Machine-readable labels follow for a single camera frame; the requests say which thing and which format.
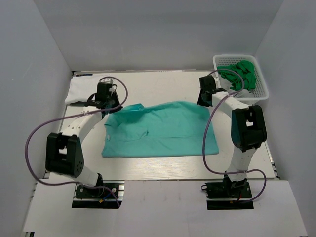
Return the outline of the teal t-shirt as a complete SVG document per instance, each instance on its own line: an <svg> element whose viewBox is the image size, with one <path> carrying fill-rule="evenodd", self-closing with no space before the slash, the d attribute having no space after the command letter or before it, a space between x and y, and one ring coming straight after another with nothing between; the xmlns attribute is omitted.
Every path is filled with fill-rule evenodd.
<svg viewBox="0 0 316 237"><path fill-rule="evenodd" d="M219 153L208 108L186 101L145 107L134 104L110 114L104 124L104 158L184 157Z"/></svg>

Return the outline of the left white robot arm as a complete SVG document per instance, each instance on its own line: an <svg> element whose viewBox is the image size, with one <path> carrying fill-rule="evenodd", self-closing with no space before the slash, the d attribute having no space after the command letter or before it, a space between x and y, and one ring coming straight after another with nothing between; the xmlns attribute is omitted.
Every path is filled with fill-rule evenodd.
<svg viewBox="0 0 316 237"><path fill-rule="evenodd" d="M46 142L46 170L87 186L87 191L93 197L101 196L104 192L102 176L85 166L82 142L106 114L121 108L117 93L96 93L95 99L86 102L82 112L75 116L75 120L66 129L49 134Z"/></svg>

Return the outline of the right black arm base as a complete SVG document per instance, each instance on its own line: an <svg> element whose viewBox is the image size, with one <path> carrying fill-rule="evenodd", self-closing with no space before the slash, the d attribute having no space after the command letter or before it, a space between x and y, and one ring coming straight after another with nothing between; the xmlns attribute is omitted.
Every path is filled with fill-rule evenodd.
<svg viewBox="0 0 316 237"><path fill-rule="evenodd" d="M252 198L250 185L245 178L241 181L231 181L228 175L224 175L221 182L208 182L201 186L210 199L219 198Z"/></svg>

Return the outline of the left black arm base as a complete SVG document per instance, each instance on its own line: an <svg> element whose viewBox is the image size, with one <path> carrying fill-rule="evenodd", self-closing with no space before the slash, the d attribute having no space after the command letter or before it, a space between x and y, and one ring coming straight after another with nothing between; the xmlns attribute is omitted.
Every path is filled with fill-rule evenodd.
<svg viewBox="0 0 316 237"><path fill-rule="evenodd" d="M82 185L77 186L76 192L75 192L75 198L77 199L114 199L113 193L117 198L119 197L119 191L120 191L120 185L122 183L118 182L107 182L103 180L103 177L101 174L98 173L98 179L96 186L104 186L104 188L87 188Z"/></svg>

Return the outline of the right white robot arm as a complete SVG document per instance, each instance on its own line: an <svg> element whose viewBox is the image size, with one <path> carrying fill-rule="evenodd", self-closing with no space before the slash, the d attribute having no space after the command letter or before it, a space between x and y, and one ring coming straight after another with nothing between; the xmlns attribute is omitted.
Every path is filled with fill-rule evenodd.
<svg viewBox="0 0 316 237"><path fill-rule="evenodd" d="M198 105L220 109L231 118L231 139L234 151L229 168L225 172L229 181L223 184L223 192L234 197L241 191L239 181L247 178L250 161L257 149L267 139L262 108L247 105L230 96L224 89L201 89Z"/></svg>

